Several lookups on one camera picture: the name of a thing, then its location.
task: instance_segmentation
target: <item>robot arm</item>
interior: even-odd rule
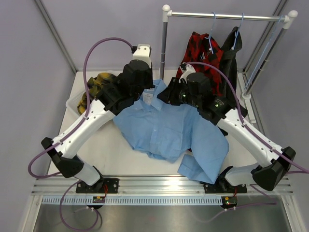
[[[150,52],[149,45],[139,44],[133,54],[133,60],[125,65],[123,72],[111,83],[104,85],[91,102],[86,120],[67,140],[61,142],[61,139],[85,118],[85,113],[54,139],[42,140],[41,144],[45,149],[55,143],[60,143],[50,150],[48,155],[65,178],[74,176],[94,189],[101,188],[102,175],[94,166],[82,161],[77,152],[97,129],[113,119],[123,109],[131,106],[140,98],[144,89],[153,87]]]
[[[244,120],[244,123],[271,145],[272,149],[266,147],[244,127],[235,104],[223,96],[214,95],[209,79],[200,72],[196,73],[191,67],[186,66],[186,71],[179,80],[172,78],[169,86],[158,95],[158,98],[172,105],[189,104],[195,107],[204,119],[230,133],[257,160],[256,164],[249,166],[228,167],[223,171],[225,181],[232,186],[256,183],[272,191],[291,166],[272,150],[281,150],[290,160],[294,159],[295,151],[290,147],[282,149]]]

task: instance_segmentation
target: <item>gray floor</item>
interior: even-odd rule
[[[265,197],[240,197],[239,205],[266,202]],[[80,206],[63,207],[67,223],[85,229],[94,222],[95,213]],[[291,232],[282,203],[275,206],[250,206],[223,213],[219,206],[103,206],[99,232]],[[42,205],[35,232],[70,232],[60,221],[58,205]]]

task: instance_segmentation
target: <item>white wall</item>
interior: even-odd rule
[[[150,44],[155,68],[160,65],[162,6],[174,11],[226,14],[271,15],[279,0],[43,0],[65,47],[78,69],[83,69],[89,48],[105,37],[123,37],[134,45]],[[193,31],[207,33],[212,19],[171,18],[168,26],[166,68],[175,69],[181,62]],[[223,42],[237,20],[217,20],[213,37]],[[244,21],[241,27],[243,49],[238,53],[239,68],[244,67],[255,48],[265,22]],[[96,49],[89,68],[121,69],[131,58],[130,50],[120,42],[109,42]]]
[[[29,161],[60,128],[72,72],[34,1],[0,2],[0,227],[16,232],[34,184]],[[34,167],[45,174],[49,158]]]
[[[290,0],[286,13],[299,15],[286,32],[267,69],[253,89],[267,136],[296,151],[295,162],[309,169],[309,2]],[[309,230],[309,176],[289,177]]]

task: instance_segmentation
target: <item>clothes hanger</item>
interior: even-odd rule
[[[211,34],[212,34],[212,30],[214,28],[214,24],[216,22],[216,13],[215,12],[212,12],[213,15],[214,15],[214,20],[213,20],[213,24],[212,24],[212,27],[211,27],[211,31],[209,32],[209,36],[208,37],[205,37],[205,39],[208,39],[209,41],[209,46],[211,47],[211,53],[213,54],[213,49],[212,49],[212,45],[211,45]]]
[[[242,24],[242,22],[243,22],[243,18],[244,18],[244,16],[245,16],[245,14],[244,14],[244,13],[242,13],[241,22],[240,22],[240,25],[239,25],[238,30],[237,30],[237,32],[236,32],[236,35],[235,35],[235,40],[234,40],[234,45],[232,46],[231,50],[234,50],[234,48],[235,48],[235,45],[236,45],[236,39],[237,39],[237,36],[238,36],[238,34],[239,34],[239,30],[240,30],[241,24]]]

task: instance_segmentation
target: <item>blue shirt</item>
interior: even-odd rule
[[[178,173],[213,184],[228,153],[227,140],[194,107],[163,103],[157,95],[166,85],[162,80],[154,80],[154,85],[154,89],[146,89],[138,101],[114,117],[114,123],[133,149],[151,158],[175,162],[191,148],[193,156],[184,156]]]

